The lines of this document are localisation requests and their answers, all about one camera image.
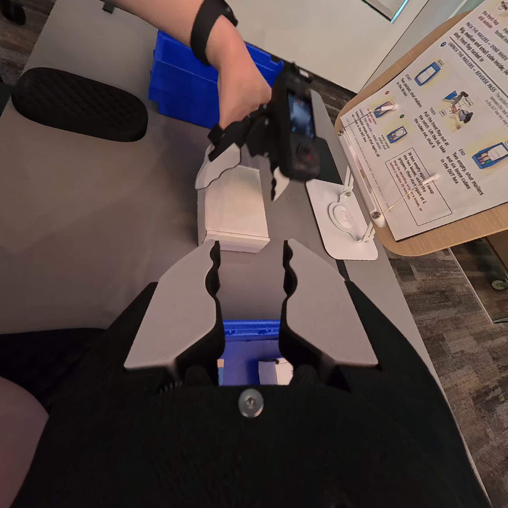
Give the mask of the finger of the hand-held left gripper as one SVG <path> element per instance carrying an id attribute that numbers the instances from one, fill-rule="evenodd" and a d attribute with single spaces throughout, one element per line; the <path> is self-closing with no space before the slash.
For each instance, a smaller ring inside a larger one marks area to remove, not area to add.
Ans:
<path id="1" fill-rule="evenodd" d="M 276 201 L 289 185 L 290 178 L 282 174 L 280 167 L 271 168 L 271 201 Z"/>
<path id="2" fill-rule="evenodd" d="M 213 145 L 210 144 L 205 151 L 204 161 L 196 176 L 195 189 L 206 189 L 226 170 L 235 168 L 241 162 L 241 149 L 236 143 L 232 143 L 213 161 L 210 159 L 212 149 Z"/>

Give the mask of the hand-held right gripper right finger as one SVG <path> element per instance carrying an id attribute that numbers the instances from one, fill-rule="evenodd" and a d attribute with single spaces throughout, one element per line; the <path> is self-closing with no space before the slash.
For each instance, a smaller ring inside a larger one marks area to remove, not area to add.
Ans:
<path id="1" fill-rule="evenodd" d="M 279 348 L 293 366 L 374 367 L 377 356 L 346 281 L 336 268 L 295 239 L 283 244 Z"/>

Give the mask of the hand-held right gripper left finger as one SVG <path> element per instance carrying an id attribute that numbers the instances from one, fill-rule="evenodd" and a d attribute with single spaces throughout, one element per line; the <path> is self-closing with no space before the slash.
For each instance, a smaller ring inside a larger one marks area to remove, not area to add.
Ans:
<path id="1" fill-rule="evenodd" d="M 165 367 L 213 370 L 225 348 L 217 293 L 220 245 L 207 240 L 159 279 L 124 362 L 128 370 Z"/>

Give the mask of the white cardboard mailer box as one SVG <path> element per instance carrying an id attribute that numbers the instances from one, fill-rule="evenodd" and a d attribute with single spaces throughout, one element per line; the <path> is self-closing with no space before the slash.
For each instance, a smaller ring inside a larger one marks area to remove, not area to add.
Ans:
<path id="1" fill-rule="evenodd" d="M 282 357 L 258 362 L 260 385 L 289 385 L 293 375 L 294 367 Z"/>
<path id="2" fill-rule="evenodd" d="M 198 245 L 258 253 L 270 242 L 259 169 L 237 166 L 198 190 Z"/>

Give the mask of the blue plastic bin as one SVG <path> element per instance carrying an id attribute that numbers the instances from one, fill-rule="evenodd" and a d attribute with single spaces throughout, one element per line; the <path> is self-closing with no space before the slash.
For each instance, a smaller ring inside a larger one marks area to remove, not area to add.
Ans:
<path id="1" fill-rule="evenodd" d="M 279 349 L 280 320 L 225 320 L 224 385 L 260 385 L 258 362 L 283 358 Z"/>
<path id="2" fill-rule="evenodd" d="M 211 129 L 219 123 L 218 72 L 191 49 L 158 31 L 150 72 L 149 99 L 164 116 Z"/>

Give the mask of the person's left forearm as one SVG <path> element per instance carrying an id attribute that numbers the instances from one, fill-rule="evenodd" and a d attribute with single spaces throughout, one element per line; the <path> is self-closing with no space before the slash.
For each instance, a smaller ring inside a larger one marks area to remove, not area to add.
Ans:
<path id="1" fill-rule="evenodd" d="M 190 47 L 192 28 L 203 1 L 112 1 Z"/>

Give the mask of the person's left hand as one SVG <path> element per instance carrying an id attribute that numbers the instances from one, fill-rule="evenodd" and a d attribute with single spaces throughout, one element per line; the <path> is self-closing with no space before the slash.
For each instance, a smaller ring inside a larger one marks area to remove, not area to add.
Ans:
<path id="1" fill-rule="evenodd" d="M 271 88 L 256 67 L 238 30 L 220 16 L 206 45 L 208 62 L 218 71 L 219 125 L 241 121 L 271 99 Z"/>

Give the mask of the white document stand base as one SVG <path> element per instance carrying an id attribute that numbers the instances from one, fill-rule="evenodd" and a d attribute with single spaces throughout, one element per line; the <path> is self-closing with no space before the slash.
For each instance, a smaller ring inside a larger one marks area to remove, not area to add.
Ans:
<path id="1" fill-rule="evenodd" d="M 343 261 L 375 261 L 374 227 L 366 221 L 352 190 L 343 185 L 310 180 L 306 190 L 328 255 Z"/>

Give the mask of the clear document ledge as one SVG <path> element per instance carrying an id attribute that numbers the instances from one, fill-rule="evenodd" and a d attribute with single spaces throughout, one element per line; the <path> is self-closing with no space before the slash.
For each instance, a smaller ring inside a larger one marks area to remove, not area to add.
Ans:
<path id="1" fill-rule="evenodd" d="M 355 144 L 352 141 L 352 135 L 350 135 L 346 127 L 344 127 L 337 133 L 337 136 L 346 156 L 352 180 L 354 181 L 352 188 L 361 196 L 370 220 L 372 220 L 377 227 L 386 227 L 388 223 L 363 171 L 361 161 L 355 149 Z"/>

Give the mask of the dark cloth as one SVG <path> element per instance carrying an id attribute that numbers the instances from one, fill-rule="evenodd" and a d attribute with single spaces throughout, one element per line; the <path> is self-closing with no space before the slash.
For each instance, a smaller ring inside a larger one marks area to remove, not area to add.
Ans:
<path id="1" fill-rule="evenodd" d="M 31 394 L 50 412 L 100 328 L 70 328 L 1 334 L 1 378 Z"/>

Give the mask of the instruction sheet on wooden board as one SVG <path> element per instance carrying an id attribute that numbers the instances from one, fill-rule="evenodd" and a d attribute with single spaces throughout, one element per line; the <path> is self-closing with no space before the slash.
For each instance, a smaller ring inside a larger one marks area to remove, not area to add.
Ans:
<path id="1" fill-rule="evenodd" d="M 471 11 L 466 11 L 458 14 L 441 23 L 440 26 L 435 28 L 422 41 L 416 44 L 415 47 L 410 49 L 387 68 L 384 73 L 380 74 L 377 79 L 365 86 L 352 98 L 342 108 L 335 121 L 334 130 L 336 136 L 337 133 L 345 127 L 346 115 L 349 111 L 356 107 L 361 101 L 369 98 L 375 92 L 383 88 L 389 81 L 395 78 L 423 54 L 433 43 L 440 39 L 448 30 L 460 23 L 470 12 Z M 395 241 L 388 226 L 384 228 L 377 227 L 373 221 L 370 220 L 369 215 L 368 219 L 372 222 L 380 243 L 384 245 L 387 250 L 405 257 L 419 257 L 507 230 L 507 203 L 399 242 Z"/>

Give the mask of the printed instruction sheet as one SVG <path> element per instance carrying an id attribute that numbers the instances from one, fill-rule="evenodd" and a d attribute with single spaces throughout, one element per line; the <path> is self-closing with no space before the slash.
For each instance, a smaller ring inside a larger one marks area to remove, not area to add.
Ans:
<path id="1" fill-rule="evenodd" d="M 344 112 L 396 242 L 507 203 L 507 1 L 484 1 Z"/>

